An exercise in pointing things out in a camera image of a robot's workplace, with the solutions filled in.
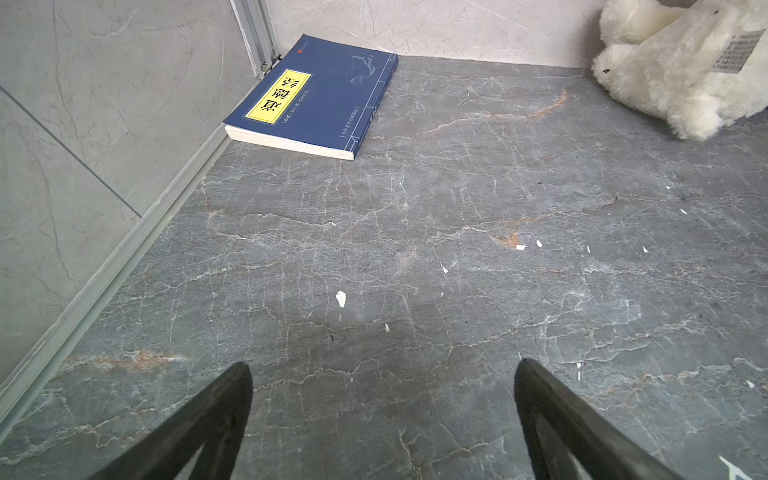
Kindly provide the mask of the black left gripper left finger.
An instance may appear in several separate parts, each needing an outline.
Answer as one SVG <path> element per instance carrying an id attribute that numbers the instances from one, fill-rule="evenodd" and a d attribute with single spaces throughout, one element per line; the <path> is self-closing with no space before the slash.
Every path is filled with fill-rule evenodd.
<path id="1" fill-rule="evenodd" d="M 228 479 L 253 399 L 249 366 L 236 362 L 93 479 L 174 479 L 196 457 L 192 479 Z"/>

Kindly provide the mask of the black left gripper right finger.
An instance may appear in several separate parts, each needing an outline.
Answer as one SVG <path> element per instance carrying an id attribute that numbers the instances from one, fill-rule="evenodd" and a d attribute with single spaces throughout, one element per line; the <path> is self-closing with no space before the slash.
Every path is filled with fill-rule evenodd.
<path id="1" fill-rule="evenodd" d="M 514 399 L 534 476 L 578 479 L 678 479 L 534 359 L 514 377 Z"/>

